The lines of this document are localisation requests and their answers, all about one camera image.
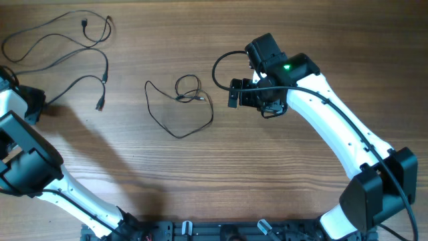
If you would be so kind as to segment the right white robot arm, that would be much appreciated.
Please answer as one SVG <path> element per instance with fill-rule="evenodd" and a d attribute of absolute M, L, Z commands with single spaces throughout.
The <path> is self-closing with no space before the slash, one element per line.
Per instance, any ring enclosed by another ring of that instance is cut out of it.
<path fill-rule="evenodd" d="M 287 57 L 268 33 L 243 52 L 254 74 L 231 81 L 228 105 L 254 107 L 264 118 L 296 111 L 332 149 L 350 180 L 338 204 L 318 221 L 323 239 L 363 234 L 410 210 L 418 169 L 410 149 L 396 150 L 367 128 L 306 54 Z"/>

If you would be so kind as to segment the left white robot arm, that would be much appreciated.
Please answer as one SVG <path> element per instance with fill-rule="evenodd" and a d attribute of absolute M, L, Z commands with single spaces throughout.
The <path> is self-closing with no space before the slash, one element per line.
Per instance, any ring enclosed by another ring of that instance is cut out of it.
<path fill-rule="evenodd" d="M 142 240 L 138 220 L 79 183 L 59 152 L 33 129 L 44 106 L 42 90 L 20 85 L 12 70 L 1 67 L 1 193 L 49 202 L 99 240 Z"/>

